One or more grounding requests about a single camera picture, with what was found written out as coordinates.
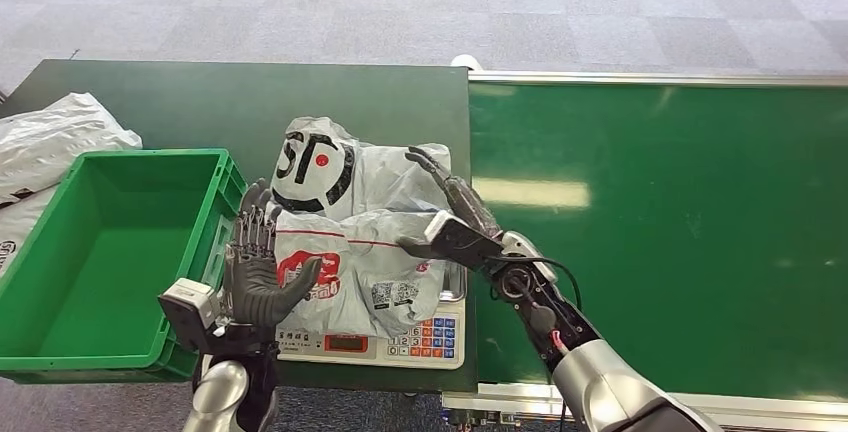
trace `robotic hand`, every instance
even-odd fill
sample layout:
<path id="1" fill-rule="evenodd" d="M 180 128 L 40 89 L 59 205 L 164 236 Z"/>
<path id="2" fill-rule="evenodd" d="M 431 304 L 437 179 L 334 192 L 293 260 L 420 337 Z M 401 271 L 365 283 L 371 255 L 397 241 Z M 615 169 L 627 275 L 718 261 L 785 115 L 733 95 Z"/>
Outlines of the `robotic hand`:
<path id="1" fill-rule="evenodd" d="M 485 274 L 498 298 L 518 313 L 539 358 L 545 363 L 578 427 L 588 432 L 720 432 L 634 371 L 555 286 L 555 265 L 524 236 L 504 232 L 477 193 L 451 176 L 425 151 L 410 147 L 406 157 L 430 172 L 455 216 L 439 213 L 426 242 L 401 239 L 408 253 L 453 260 Z"/>
<path id="2" fill-rule="evenodd" d="M 281 209 L 266 220 L 270 197 L 260 179 L 242 198 L 220 291 L 179 279 L 159 296 L 177 339 L 202 357 L 184 432 L 264 432 L 276 416 L 276 325 L 308 300 L 321 260 L 308 260 L 300 275 L 280 288 L 274 240 Z"/>

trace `black cable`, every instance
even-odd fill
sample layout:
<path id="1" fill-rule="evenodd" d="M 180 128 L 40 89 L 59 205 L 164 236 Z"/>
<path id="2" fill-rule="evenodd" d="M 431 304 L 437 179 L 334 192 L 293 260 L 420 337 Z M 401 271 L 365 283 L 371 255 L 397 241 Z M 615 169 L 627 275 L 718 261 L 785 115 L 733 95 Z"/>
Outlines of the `black cable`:
<path id="1" fill-rule="evenodd" d="M 565 424 L 565 399 L 562 400 L 562 415 L 559 416 L 559 432 L 562 432 L 563 424 Z"/>
<path id="2" fill-rule="evenodd" d="M 574 274 L 568 270 L 568 267 L 564 266 L 562 263 L 557 262 L 554 259 L 549 259 L 547 257 L 510 257 L 507 255 L 498 255 L 496 257 L 487 257 L 487 259 L 497 260 L 499 262 L 515 262 L 520 264 L 527 264 L 533 262 L 542 262 L 545 264 L 551 264 L 555 267 L 562 269 L 565 272 L 565 275 L 568 277 L 568 280 L 571 282 L 571 288 L 574 290 L 574 301 L 576 302 L 577 309 L 583 310 L 583 297 L 580 295 L 580 286 L 577 285 L 577 279 L 574 277 Z"/>

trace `crate handle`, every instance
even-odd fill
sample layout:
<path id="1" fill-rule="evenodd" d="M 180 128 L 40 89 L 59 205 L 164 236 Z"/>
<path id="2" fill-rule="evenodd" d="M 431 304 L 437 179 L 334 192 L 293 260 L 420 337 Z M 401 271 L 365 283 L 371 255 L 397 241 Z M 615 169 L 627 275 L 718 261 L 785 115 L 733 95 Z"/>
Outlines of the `crate handle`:
<path id="1" fill-rule="evenodd" d="M 221 216 L 215 229 L 215 238 L 212 240 L 212 249 L 206 266 L 203 268 L 203 276 L 200 281 L 211 287 L 217 287 L 221 281 L 224 271 L 224 262 L 227 258 L 227 242 L 233 235 L 233 221 Z"/>

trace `dark green table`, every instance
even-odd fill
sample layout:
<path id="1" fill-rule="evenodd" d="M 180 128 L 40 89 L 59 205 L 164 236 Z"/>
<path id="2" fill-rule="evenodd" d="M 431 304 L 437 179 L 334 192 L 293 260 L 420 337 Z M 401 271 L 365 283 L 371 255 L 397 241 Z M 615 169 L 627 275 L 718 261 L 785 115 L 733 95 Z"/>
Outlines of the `dark green table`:
<path id="1" fill-rule="evenodd" d="M 384 145 L 439 142 L 468 177 L 468 79 L 450 67 L 209 64 L 45 60 L 0 106 L 37 110 L 91 92 L 146 148 L 225 147 L 245 179 L 268 177 L 291 119 L 328 116 Z M 465 364 L 456 371 L 278 362 L 286 385 L 355 389 L 475 390 L 473 299 Z"/>

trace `white plastic sack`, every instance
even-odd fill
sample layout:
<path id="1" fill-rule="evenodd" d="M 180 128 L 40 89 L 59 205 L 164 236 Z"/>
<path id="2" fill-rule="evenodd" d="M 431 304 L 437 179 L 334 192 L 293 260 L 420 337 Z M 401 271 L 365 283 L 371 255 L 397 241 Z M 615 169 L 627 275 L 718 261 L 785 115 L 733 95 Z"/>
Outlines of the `white plastic sack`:
<path id="1" fill-rule="evenodd" d="M 56 187 L 27 197 L 13 206 L 0 209 L 0 277 L 9 270 L 41 212 L 50 203 Z"/>
<path id="2" fill-rule="evenodd" d="M 421 147 L 450 167 L 447 147 Z M 295 119 L 286 129 L 271 182 L 287 210 L 277 219 L 277 277 L 284 285 L 312 256 L 323 266 L 310 300 L 281 328 L 392 337 L 432 318 L 447 264 L 411 257 L 396 241 L 423 240 L 448 205 L 405 152 L 359 142 L 326 117 Z"/>
<path id="3" fill-rule="evenodd" d="M 0 277 L 78 155 L 139 148 L 141 138 L 91 94 L 69 94 L 44 110 L 0 119 Z"/>
<path id="4" fill-rule="evenodd" d="M 0 119 L 0 208 L 59 183 L 83 152 L 139 148 L 141 138 L 91 94 Z"/>
<path id="5" fill-rule="evenodd" d="M 450 169 L 447 147 L 419 147 Z M 447 199 L 433 178 L 404 153 L 405 147 L 360 142 L 327 117 L 294 119 L 271 179 L 274 199 L 287 210 L 333 220 L 376 209 L 446 209 Z"/>

